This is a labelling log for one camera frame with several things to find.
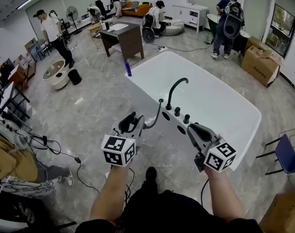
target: white bathtub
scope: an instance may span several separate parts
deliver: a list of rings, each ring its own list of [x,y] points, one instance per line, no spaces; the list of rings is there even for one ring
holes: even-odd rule
[[[156,116],[158,100],[164,99],[155,129],[165,134],[169,144],[191,152],[195,157],[197,150],[178,126],[186,131],[190,123],[198,122],[216,134],[221,133],[235,148],[237,156],[231,168],[235,170],[238,167],[262,118],[253,104],[212,74],[169,51],[134,68],[132,77],[125,76],[131,99],[145,119]],[[172,109],[167,111],[169,91],[181,78],[188,78],[189,83],[182,82],[176,87],[171,100]],[[181,108],[179,117],[174,115],[177,106]],[[189,124],[183,123],[186,114],[190,115]]]

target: black pants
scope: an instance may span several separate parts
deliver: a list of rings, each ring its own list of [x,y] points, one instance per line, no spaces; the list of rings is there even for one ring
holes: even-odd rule
[[[157,232],[177,232],[173,222],[189,221],[197,224],[198,219],[207,217],[210,217],[209,213],[194,199],[171,191],[158,194],[156,182],[145,181],[126,205],[119,229],[128,229],[125,233],[150,233],[156,232],[154,227],[158,225]]]
[[[166,25],[162,24],[160,29],[152,28],[155,35],[159,35],[161,32],[163,32],[166,29]]]
[[[57,39],[51,42],[51,45],[57,49],[60,55],[65,59],[66,63],[71,63],[73,60],[71,51],[65,45],[64,41]]]
[[[224,34],[225,21],[220,21],[216,27],[216,35],[213,42],[213,52],[220,54],[220,47],[224,44],[224,53],[230,55],[234,45],[234,39],[229,39]]]

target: blue chair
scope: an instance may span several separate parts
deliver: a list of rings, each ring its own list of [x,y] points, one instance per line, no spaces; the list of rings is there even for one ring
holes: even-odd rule
[[[276,161],[280,162],[282,169],[277,170],[277,171],[273,171],[273,172],[268,172],[265,175],[279,173],[282,171],[284,171],[285,173],[288,173],[288,174],[295,173],[295,151],[294,151],[294,148],[292,147],[291,142],[286,134],[284,134],[281,138],[278,138],[275,141],[267,143],[265,145],[265,148],[266,148],[266,146],[271,145],[271,144],[278,142],[278,141],[279,141],[279,143],[278,143],[275,151],[272,151],[272,152],[269,152],[266,154],[262,154],[262,155],[259,155],[256,157],[256,158],[261,158],[261,157],[264,157],[264,156],[267,156],[267,155],[270,155],[273,153],[276,154],[276,156],[278,158]]]

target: window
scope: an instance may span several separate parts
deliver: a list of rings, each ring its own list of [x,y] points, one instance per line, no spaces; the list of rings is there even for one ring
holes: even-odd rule
[[[275,4],[274,16],[270,25],[266,44],[286,56],[295,29],[295,17]]]

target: orange sofa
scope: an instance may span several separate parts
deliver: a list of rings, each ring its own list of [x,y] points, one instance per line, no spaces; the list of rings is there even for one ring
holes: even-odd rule
[[[135,3],[135,1],[128,2],[126,5],[122,6],[122,9],[123,8],[133,8],[133,9],[139,9],[139,11],[135,12],[133,10],[130,10],[130,11],[122,10],[122,13],[124,16],[144,17],[148,13],[148,10],[153,7],[153,5],[149,5],[149,4],[142,4],[142,5],[134,6],[133,3]]]

